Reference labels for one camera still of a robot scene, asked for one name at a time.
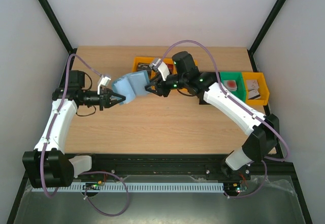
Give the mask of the teal leather card holder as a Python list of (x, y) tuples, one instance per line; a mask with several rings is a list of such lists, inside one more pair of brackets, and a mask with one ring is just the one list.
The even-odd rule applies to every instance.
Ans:
[(146, 71), (128, 73), (112, 82), (112, 90), (115, 93), (125, 96), (120, 105), (128, 104), (136, 97), (146, 96), (149, 92), (145, 86), (149, 84), (149, 77)]

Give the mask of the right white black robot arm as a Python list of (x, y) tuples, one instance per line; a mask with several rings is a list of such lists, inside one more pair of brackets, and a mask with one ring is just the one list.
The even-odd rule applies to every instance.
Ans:
[(145, 86), (147, 92), (167, 97), (171, 90), (186, 89), (216, 107), (247, 135), (242, 146), (232, 151), (221, 163), (222, 175), (233, 179), (239, 169), (251, 162), (260, 162), (276, 146), (279, 119), (271, 114), (260, 113), (230, 93), (220, 78), (210, 72), (200, 72), (191, 54), (178, 52), (172, 57), (175, 74), (170, 74), (168, 66), (160, 58), (149, 65), (156, 76)]

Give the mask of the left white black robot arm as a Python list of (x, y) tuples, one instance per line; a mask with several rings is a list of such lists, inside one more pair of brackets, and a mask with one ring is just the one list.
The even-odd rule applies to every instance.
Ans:
[(34, 188), (68, 187), (74, 178), (92, 168), (90, 155), (68, 158), (65, 144), (73, 117), (80, 106), (99, 110), (111, 108), (126, 97), (106, 88), (104, 77), (97, 90), (85, 89), (85, 72), (70, 71), (67, 80), (52, 94), (52, 108), (47, 125), (32, 151), (22, 157), (31, 185)]

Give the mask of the white pink credit card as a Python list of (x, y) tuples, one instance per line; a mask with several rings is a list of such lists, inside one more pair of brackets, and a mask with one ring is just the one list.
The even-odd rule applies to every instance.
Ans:
[(249, 90), (247, 95), (248, 95), (248, 100), (258, 100), (261, 98), (261, 94), (257, 89)]

